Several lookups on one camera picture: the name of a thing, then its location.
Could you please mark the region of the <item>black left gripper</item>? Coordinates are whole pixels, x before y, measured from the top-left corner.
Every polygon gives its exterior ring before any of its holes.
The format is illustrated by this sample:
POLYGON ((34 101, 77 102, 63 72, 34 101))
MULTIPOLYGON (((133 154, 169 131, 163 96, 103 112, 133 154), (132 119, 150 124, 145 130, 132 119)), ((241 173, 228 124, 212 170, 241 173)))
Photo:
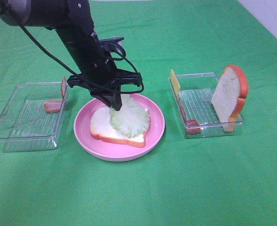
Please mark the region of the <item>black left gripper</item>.
POLYGON ((137 71, 117 68, 114 60, 106 56, 73 56, 80 73, 73 73, 67 83, 87 89, 91 96, 103 102, 107 107, 119 111, 122 107, 121 86, 142 87, 142 77, 137 71))

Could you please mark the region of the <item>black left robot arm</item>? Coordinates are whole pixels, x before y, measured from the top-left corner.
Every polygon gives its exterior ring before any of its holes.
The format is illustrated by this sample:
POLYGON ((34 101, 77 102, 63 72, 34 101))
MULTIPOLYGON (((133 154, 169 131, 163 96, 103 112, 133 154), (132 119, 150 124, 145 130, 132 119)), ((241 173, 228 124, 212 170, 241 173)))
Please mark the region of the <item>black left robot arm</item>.
POLYGON ((141 74, 117 68, 116 61, 126 61, 120 45, 123 37, 100 40, 87 0, 0 0, 0 18, 11 26, 19 26, 50 58, 71 73, 70 87, 79 86, 108 107, 119 111, 122 106, 122 85, 136 85, 144 90, 141 74), (28 26, 55 30, 78 66, 74 72, 49 53, 26 29, 28 26))

